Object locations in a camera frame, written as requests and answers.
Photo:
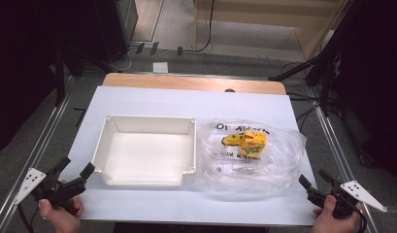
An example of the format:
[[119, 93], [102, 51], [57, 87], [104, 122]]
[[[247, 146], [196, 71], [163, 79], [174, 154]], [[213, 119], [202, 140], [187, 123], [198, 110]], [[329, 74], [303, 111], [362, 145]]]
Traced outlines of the white board mat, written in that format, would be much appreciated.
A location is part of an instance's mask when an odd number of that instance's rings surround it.
[[[73, 179], [89, 162], [107, 116], [189, 117], [203, 125], [237, 117], [279, 129], [297, 124], [286, 95], [100, 86], [95, 90], [62, 172]], [[210, 191], [184, 178], [181, 186], [107, 185], [94, 172], [81, 196], [84, 220], [241, 226], [311, 226], [313, 205], [293, 182], [281, 194]]]

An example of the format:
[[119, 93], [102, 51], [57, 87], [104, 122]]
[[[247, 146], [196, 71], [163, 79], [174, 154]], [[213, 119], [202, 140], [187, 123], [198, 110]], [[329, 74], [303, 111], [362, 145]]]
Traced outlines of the metal floor rail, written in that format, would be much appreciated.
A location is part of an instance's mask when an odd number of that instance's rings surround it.
[[[316, 108], [316, 114], [319, 119], [320, 125], [327, 139], [329, 147], [332, 151], [333, 157], [339, 169], [341, 178], [345, 182], [355, 181], [355, 176], [353, 175], [348, 163], [347, 158], [342, 150], [339, 140], [334, 132], [333, 126], [329, 116], [326, 116], [320, 107]], [[367, 204], [362, 204], [362, 213], [367, 219], [367, 229], [365, 233], [379, 233], [378, 228], [375, 225], [374, 219], [371, 215], [370, 208]]]
[[0, 233], [27, 233], [13, 200], [28, 168], [44, 155], [44, 144], [59, 116], [55, 98], [55, 92], [49, 94], [0, 150]]

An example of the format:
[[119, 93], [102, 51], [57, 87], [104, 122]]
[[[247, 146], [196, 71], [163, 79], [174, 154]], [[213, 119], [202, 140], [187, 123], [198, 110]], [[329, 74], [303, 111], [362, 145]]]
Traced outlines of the black metal stand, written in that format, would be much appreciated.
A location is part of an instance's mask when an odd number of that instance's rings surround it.
[[59, 47], [55, 51], [55, 84], [56, 100], [55, 105], [59, 106], [65, 97], [65, 78], [64, 67], [67, 67], [73, 76], [83, 74], [83, 66], [80, 63], [80, 57], [74, 47]]
[[300, 65], [286, 71], [278, 76], [269, 78], [269, 81], [281, 82], [301, 71], [311, 67], [305, 82], [312, 87], [322, 80], [321, 92], [319, 96], [319, 106], [324, 115], [328, 116], [328, 95], [331, 79], [334, 77], [335, 61], [341, 51], [350, 43], [354, 37], [354, 30], [358, 26], [361, 17], [362, 7], [366, 0], [354, 0], [347, 11], [345, 17], [335, 30], [327, 46], [315, 57], [307, 60]]

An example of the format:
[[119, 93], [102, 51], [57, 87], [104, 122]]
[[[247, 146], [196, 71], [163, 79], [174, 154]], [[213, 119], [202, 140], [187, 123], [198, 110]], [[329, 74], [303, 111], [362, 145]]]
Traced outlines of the black cabinet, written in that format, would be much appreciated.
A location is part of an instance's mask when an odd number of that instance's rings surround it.
[[128, 52], [138, 22], [135, 0], [93, 0], [103, 46], [103, 56], [113, 61]]

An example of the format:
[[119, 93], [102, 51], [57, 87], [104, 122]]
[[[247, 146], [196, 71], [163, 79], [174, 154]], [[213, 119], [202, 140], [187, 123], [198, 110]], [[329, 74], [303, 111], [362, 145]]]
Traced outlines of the light wooden shelf unit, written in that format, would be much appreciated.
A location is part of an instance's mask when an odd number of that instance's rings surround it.
[[298, 61], [317, 54], [348, 0], [193, 0], [194, 49], [213, 30], [215, 53]]

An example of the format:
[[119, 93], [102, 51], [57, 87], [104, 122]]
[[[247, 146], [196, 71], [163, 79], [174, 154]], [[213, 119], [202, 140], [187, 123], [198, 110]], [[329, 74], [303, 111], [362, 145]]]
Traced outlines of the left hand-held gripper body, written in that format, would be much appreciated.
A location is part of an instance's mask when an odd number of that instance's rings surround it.
[[85, 191], [86, 171], [82, 171], [78, 178], [67, 183], [62, 183], [58, 179], [59, 175], [57, 169], [44, 173], [29, 168], [14, 204], [20, 204], [27, 195], [31, 194], [36, 201], [47, 199], [53, 207], [62, 207], [71, 215], [75, 215], [79, 210], [75, 207], [73, 198]]

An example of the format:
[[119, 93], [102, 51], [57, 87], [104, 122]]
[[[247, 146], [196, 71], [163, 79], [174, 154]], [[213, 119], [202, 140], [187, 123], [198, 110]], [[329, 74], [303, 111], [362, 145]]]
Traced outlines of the small white box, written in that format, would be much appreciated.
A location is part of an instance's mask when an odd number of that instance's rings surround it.
[[152, 64], [152, 71], [157, 74], [168, 74], [168, 63], [167, 62], [154, 62]]

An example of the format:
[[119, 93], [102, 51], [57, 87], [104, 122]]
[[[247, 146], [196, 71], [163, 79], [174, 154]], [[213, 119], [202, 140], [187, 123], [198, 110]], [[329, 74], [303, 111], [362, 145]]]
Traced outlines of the wooden table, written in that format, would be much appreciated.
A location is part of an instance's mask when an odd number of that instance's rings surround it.
[[239, 93], [258, 93], [285, 95], [282, 83], [269, 81], [232, 80], [225, 78], [205, 78], [189, 76], [172, 76], [158, 74], [124, 74], [110, 73], [103, 86], [189, 89], [205, 91], [223, 91], [232, 89]]

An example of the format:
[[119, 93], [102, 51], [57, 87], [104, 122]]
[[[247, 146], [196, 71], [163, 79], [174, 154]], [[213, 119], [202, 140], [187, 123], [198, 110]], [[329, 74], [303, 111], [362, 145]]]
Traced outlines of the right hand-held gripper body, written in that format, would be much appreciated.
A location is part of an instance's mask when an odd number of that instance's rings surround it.
[[[327, 194], [312, 187], [307, 190], [308, 200], [320, 208], [324, 208]], [[347, 183], [335, 183], [331, 189], [331, 195], [337, 200], [333, 218], [347, 218], [354, 212], [357, 202], [363, 202], [371, 207], [387, 212], [387, 208], [381, 204], [368, 190], [358, 181]]]

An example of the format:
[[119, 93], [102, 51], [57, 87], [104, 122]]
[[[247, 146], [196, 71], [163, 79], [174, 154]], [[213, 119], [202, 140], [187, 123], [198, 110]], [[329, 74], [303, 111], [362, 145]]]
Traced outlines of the white plastic bin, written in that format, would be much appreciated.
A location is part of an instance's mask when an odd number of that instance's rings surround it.
[[92, 163], [107, 185], [181, 186], [196, 172], [196, 119], [106, 116]]

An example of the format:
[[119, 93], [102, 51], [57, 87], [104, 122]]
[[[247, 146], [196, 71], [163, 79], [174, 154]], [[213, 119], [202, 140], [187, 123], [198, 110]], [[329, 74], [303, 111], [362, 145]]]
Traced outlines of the person's left hand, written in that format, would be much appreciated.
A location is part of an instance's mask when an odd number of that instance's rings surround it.
[[68, 213], [62, 207], [54, 208], [50, 201], [41, 199], [38, 202], [41, 217], [48, 220], [54, 229], [54, 233], [80, 233], [81, 215], [83, 204], [79, 196], [72, 198], [74, 207], [78, 210], [74, 215]]

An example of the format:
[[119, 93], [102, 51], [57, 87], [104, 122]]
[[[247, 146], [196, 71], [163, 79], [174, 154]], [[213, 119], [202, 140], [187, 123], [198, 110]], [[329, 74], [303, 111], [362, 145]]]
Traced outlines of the yellow carton box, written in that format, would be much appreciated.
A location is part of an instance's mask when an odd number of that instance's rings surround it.
[[266, 144], [267, 136], [264, 132], [246, 130], [239, 144], [240, 155], [258, 159]]

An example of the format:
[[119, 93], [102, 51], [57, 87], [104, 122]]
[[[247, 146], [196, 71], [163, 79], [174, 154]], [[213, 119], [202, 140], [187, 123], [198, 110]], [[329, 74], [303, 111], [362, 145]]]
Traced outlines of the clear plastic bag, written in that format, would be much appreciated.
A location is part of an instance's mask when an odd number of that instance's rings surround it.
[[[246, 130], [264, 132], [258, 159], [240, 155]], [[307, 139], [299, 131], [239, 118], [214, 118], [197, 130], [198, 171], [206, 187], [241, 193], [279, 193], [298, 175]]]

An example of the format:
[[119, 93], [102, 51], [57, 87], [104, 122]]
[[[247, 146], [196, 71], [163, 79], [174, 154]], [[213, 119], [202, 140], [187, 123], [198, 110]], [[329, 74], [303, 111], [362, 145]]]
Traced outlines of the person's right hand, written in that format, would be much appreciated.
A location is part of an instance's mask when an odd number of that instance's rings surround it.
[[316, 215], [311, 233], [353, 233], [359, 220], [357, 213], [351, 214], [348, 218], [333, 218], [337, 200], [332, 195], [327, 195], [323, 209], [313, 209]]

